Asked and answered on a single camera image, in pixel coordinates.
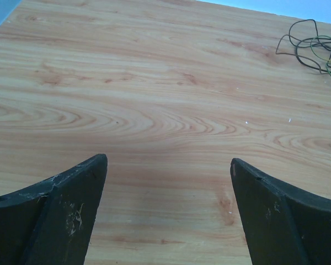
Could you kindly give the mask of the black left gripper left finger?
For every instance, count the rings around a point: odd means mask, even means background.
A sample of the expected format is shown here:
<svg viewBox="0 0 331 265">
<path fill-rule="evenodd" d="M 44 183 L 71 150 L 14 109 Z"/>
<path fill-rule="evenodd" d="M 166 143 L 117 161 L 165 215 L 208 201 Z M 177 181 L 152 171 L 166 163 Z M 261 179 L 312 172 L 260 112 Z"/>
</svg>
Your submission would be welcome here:
<svg viewBox="0 0 331 265">
<path fill-rule="evenodd" d="M 0 264 L 84 264 L 108 168 L 105 154 L 0 196 Z"/>
</svg>

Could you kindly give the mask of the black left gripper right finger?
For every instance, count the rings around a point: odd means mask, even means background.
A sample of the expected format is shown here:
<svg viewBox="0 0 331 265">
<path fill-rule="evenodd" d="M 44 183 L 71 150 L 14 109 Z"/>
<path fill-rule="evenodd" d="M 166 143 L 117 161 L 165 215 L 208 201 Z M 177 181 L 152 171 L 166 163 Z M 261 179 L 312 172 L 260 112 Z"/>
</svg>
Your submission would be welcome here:
<svg viewBox="0 0 331 265">
<path fill-rule="evenodd" d="M 331 199 L 239 158 L 230 173 L 253 264 L 331 264 Z"/>
</svg>

